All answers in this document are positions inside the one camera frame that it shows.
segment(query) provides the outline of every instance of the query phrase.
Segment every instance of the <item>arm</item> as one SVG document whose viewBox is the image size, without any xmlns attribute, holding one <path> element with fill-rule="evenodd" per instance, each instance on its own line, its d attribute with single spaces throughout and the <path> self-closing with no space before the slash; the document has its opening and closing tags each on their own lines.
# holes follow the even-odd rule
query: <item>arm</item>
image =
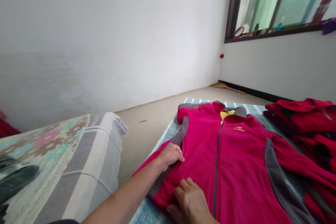
<svg viewBox="0 0 336 224">
<path fill-rule="evenodd" d="M 184 161 L 182 151 L 170 143 L 157 158 L 108 197 L 83 224 L 128 223 L 159 175 L 177 160 Z"/>
</svg>

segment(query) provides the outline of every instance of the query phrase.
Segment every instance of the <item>black baseboard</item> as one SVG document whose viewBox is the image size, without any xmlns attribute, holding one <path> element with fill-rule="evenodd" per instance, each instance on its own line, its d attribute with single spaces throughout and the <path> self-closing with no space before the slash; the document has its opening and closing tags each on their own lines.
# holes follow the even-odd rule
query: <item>black baseboard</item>
<svg viewBox="0 0 336 224">
<path fill-rule="evenodd" d="M 222 80 L 218 80 L 218 81 L 221 82 L 221 83 L 224 83 L 225 85 L 229 86 L 230 88 L 238 89 L 240 91 L 245 92 L 246 94 L 253 95 L 253 96 L 259 97 L 261 99 L 268 100 L 270 102 L 275 103 L 278 100 L 287 100 L 287 101 L 290 101 L 290 102 L 293 101 L 293 100 L 283 98 L 283 97 L 280 97 L 280 96 L 275 96 L 273 94 L 268 94 L 268 93 L 261 92 L 261 91 L 258 91 L 258 90 L 254 90 L 254 89 L 251 89 L 251 88 L 247 88 L 247 87 L 239 86 L 239 85 L 236 85 L 236 84 L 232 84 L 230 82 L 225 82 L 225 81 L 222 81 Z"/>
</svg>

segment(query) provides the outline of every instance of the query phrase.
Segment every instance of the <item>broom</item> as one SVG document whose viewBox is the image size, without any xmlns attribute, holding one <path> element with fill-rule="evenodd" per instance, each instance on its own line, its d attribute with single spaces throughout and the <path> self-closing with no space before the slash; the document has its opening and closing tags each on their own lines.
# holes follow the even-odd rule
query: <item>broom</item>
<svg viewBox="0 0 336 224">
<path fill-rule="evenodd" d="M 218 82 L 218 83 L 216 83 L 216 84 L 212 84 L 212 85 L 210 85 L 210 86 L 215 87 L 215 88 L 224 88 L 224 89 L 228 89 L 228 90 L 235 91 L 235 92 L 240 93 L 240 94 L 243 94 L 243 95 L 245 94 L 245 92 L 243 92 L 243 91 L 239 91 L 239 90 L 237 90 L 237 89 L 233 89 L 233 88 L 231 88 L 231 87 L 228 87 L 227 85 L 225 85 L 224 83 L 221 83 L 221 82 Z"/>
</svg>

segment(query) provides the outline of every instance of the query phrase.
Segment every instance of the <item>window sill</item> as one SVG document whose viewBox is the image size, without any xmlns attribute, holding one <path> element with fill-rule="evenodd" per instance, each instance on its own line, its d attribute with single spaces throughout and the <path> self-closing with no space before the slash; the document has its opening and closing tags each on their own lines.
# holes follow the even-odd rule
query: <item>window sill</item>
<svg viewBox="0 0 336 224">
<path fill-rule="evenodd" d="M 300 27 L 300 28 L 295 28 L 295 29 L 290 29 L 290 30 L 284 30 L 284 31 L 278 31 L 278 32 L 273 32 L 273 33 L 267 33 L 263 35 L 255 35 L 251 37 L 243 37 L 243 38 L 230 38 L 230 39 L 225 39 L 224 44 L 226 43 L 232 43 L 232 42 L 240 42 L 240 41 L 247 41 L 247 40 L 255 40 L 255 39 L 265 39 L 269 37 L 277 37 L 277 36 L 285 36 L 289 34 L 296 34 L 296 33 L 303 33 L 303 32 L 315 32 L 318 30 L 322 30 L 321 24 L 318 25 L 313 25 L 313 26 L 306 26 L 306 27 Z"/>
</svg>

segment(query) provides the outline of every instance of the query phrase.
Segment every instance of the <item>beige floor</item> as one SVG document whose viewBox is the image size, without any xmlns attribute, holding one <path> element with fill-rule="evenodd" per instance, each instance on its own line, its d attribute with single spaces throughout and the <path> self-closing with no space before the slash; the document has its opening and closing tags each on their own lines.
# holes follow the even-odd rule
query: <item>beige floor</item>
<svg viewBox="0 0 336 224">
<path fill-rule="evenodd" d="M 118 175 L 119 185 L 129 180 L 131 175 L 142 165 L 176 114 L 178 105 L 186 97 L 255 105 L 271 103 L 249 94 L 244 95 L 226 89 L 206 87 L 117 112 L 116 114 L 129 128 L 129 132 L 122 136 L 123 150 Z"/>
</svg>

